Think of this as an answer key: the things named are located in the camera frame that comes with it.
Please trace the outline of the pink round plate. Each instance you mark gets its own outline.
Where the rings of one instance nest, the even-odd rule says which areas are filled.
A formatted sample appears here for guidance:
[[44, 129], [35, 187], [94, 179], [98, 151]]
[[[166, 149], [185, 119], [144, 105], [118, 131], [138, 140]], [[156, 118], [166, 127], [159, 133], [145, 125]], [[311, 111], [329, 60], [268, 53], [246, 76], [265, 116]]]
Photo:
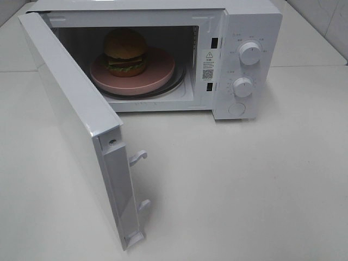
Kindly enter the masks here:
[[173, 76], [174, 58], [165, 50], [150, 47], [142, 61], [125, 64], [107, 63], [100, 55], [91, 65], [90, 74], [94, 83], [111, 94], [121, 96], [142, 95], [157, 90]]

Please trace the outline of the round white door release button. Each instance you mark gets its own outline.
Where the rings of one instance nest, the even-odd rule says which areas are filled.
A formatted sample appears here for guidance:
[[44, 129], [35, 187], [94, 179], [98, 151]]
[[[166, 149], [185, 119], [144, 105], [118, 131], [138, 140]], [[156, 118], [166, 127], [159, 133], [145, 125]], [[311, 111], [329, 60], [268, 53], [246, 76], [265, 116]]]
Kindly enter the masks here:
[[233, 116], [241, 116], [245, 112], [245, 105], [243, 103], [233, 103], [229, 109], [228, 112]]

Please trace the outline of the burger with lettuce and cheese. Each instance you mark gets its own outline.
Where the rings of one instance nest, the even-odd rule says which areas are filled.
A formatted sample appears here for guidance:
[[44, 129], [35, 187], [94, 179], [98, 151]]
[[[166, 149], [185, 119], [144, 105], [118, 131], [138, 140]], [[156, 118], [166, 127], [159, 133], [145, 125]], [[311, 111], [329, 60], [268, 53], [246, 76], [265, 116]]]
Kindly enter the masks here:
[[129, 28], [117, 28], [104, 38], [103, 53], [106, 69], [116, 77], [133, 77], [147, 66], [148, 45], [145, 38]]

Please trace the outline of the glass microwave turntable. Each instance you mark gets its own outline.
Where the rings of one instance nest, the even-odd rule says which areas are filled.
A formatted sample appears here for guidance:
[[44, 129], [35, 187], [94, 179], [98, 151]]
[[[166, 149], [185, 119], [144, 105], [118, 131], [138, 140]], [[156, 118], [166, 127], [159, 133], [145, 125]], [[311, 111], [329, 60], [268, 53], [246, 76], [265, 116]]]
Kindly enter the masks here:
[[118, 94], [112, 94], [110, 92], [107, 92], [99, 87], [97, 89], [103, 95], [106, 95], [107, 97], [111, 97], [118, 100], [143, 100], [147, 98], [154, 98], [154, 97], [159, 97], [161, 95], [166, 95], [167, 93], [174, 91], [184, 82], [185, 75], [186, 75], [186, 68], [179, 66], [179, 68], [174, 69], [172, 77], [163, 86], [153, 91], [147, 92], [145, 94], [139, 94], [139, 95], [118, 95]]

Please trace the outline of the lower white microwave knob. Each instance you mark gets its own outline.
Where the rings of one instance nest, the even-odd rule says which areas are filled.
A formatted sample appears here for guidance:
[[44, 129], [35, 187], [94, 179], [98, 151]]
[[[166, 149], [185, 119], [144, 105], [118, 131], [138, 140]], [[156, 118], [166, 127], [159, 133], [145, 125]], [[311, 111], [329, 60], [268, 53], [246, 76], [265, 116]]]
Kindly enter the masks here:
[[244, 98], [253, 93], [253, 83], [247, 77], [241, 77], [234, 81], [232, 89], [235, 96]]

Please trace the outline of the white microwave knob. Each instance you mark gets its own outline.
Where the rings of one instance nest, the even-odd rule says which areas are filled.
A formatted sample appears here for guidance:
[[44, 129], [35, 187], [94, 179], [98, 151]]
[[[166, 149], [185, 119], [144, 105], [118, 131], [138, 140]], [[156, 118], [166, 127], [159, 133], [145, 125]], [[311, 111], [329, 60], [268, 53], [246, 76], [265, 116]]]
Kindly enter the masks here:
[[232, 89], [235, 96], [244, 98], [253, 93], [253, 83], [247, 77], [241, 77], [234, 81]]
[[238, 53], [244, 65], [254, 65], [261, 59], [262, 46], [256, 40], [245, 41], [238, 47]]

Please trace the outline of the white microwave oven body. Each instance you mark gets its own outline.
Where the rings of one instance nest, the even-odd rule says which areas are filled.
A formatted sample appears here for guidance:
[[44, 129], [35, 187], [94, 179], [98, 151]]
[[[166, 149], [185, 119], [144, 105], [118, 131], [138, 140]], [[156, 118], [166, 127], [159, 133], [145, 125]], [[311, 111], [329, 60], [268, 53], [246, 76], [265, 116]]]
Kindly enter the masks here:
[[[166, 50], [186, 68], [174, 91], [143, 100], [118, 100], [100, 92], [118, 113], [210, 110], [217, 120], [252, 119], [268, 75], [282, 14], [270, 1], [37, 1], [37, 13], [97, 89], [90, 65], [102, 52], [104, 36], [117, 28], [139, 32], [150, 47]], [[239, 60], [238, 47], [256, 40], [261, 59]], [[253, 93], [235, 96], [232, 84], [251, 79]], [[233, 103], [241, 116], [228, 112]]]

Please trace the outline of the upper white microwave knob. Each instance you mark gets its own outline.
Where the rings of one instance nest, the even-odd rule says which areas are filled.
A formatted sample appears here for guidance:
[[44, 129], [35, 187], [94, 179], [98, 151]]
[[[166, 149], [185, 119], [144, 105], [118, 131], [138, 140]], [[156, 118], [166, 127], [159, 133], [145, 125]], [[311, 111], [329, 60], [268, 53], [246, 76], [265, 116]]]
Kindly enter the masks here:
[[261, 59], [262, 46], [256, 40], [245, 41], [238, 47], [238, 53], [244, 65], [254, 65]]

